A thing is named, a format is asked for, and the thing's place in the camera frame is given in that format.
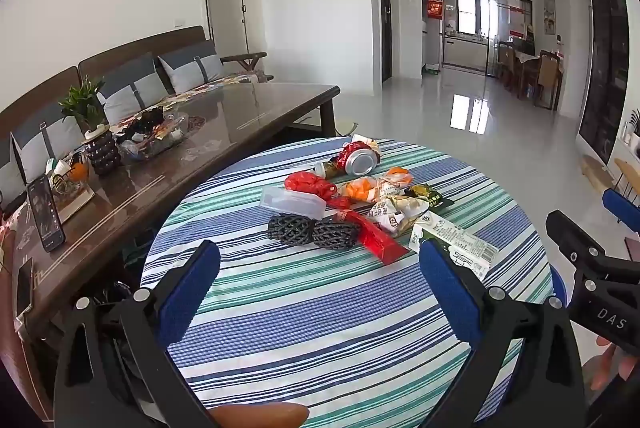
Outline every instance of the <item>sofa cushion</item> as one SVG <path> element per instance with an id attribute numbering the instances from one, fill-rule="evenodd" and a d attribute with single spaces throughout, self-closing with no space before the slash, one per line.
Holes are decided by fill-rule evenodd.
<path id="1" fill-rule="evenodd" d="M 151 53 L 125 63 L 103 79 L 98 99 L 109 124 L 118 124 L 168 95 Z"/>
<path id="2" fill-rule="evenodd" d="M 224 76 L 212 40 L 189 45 L 159 58 L 176 94 Z"/>
<path id="3" fill-rule="evenodd" d="M 28 183 L 43 175 L 47 160 L 78 148 L 84 135 L 76 118 L 66 118 L 57 101 L 49 103 L 12 130 Z"/>

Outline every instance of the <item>red decoration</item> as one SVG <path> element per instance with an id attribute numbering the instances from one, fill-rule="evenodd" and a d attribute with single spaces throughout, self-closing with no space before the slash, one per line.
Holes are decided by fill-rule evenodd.
<path id="1" fill-rule="evenodd" d="M 360 224 L 360 234 L 358 240 L 369 249 L 384 265 L 395 262 L 402 255 L 407 254 L 407 249 L 403 248 L 384 231 L 375 224 L 369 222 L 363 216 L 353 210 L 343 210 L 335 214 L 337 220 L 346 220 Z"/>
<path id="2" fill-rule="evenodd" d="M 322 179 L 322 177 L 319 177 L 315 173 L 294 172 L 284 179 L 284 187 L 286 190 L 317 195 L 323 201 L 326 201 L 329 206 L 337 208 L 338 210 L 351 206 L 350 198 L 335 197 L 338 192 L 335 184 L 330 183 L 326 179 Z"/>
<path id="3" fill-rule="evenodd" d="M 442 20 L 444 14 L 444 2 L 442 0 L 427 0 L 427 16 Z"/>

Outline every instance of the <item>gray pillow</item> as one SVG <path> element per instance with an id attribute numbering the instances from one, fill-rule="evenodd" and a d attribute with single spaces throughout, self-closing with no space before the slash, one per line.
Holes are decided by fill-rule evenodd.
<path id="1" fill-rule="evenodd" d="M 0 192 L 2 192 L 0 209 L 5 210 L 25 189 L 20 168 L 15 159 L 14 145 L 11 137 L 6 136 L 0 139 Z"/>
<path id="2" fill-rule="evenodd" d="M 151 53 L 125 63 L 103 79 L 98 99 L 109 124 L 118 124 L 168 96 Z"/>
<path id="3" fill-rule="evenodd" d="M 176 94 L 224 76 L 222 62 L 212 40 L 189 45 L 159 58 Z"/>
<path id="4" fill-rule="evenodd" d="M 50 158 L 60 159 L 84 141 L 76 118 L 65 119 L 57 102 L 31 114 L 12 134 L 28 183 L 43 175 Z"/>

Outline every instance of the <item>red sign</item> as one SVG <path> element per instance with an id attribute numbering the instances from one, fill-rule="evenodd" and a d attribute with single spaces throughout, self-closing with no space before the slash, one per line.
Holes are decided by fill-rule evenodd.
<path id="1" fill-rule="evenodd" d="M 427 16 L 442 20 L 444 13 L 444 2 L 442 0 L 427 0 Z"/>

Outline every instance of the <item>screw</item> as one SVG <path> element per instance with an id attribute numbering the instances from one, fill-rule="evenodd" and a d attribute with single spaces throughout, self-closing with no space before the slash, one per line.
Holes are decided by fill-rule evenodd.
<path id="1" fill-rule="evenodd" d="M 554 309 L 562 309 L 562 301 L 557 296 L 549 297 L 549 305 Z"/>
<path id="2" fill-rule="evenodd" d="M 145 287 L 143 287 L 142 289 L 138 289 L 135 293 L 133 293 L 133 299 L 136 302 L 143 302 L 150 296 L 151 296 L 151 291 Z"/>
<path id="3" fill-rule="evenodd" d="M 491 287 L 491 289 L 489 289 L 489 296 L 494 300 L 504 300 L 506 294 L 499 287 Z"/>
<path id="4" fill-rule="evenodd" d="M 82 310 L 82 309 L 86 309 L 89 306 L 89 299 L 86 296 L 83 296 L 82 298 L 79 298 L 78 301 L 76 302 L 76 309 L 78 310 Z"/>

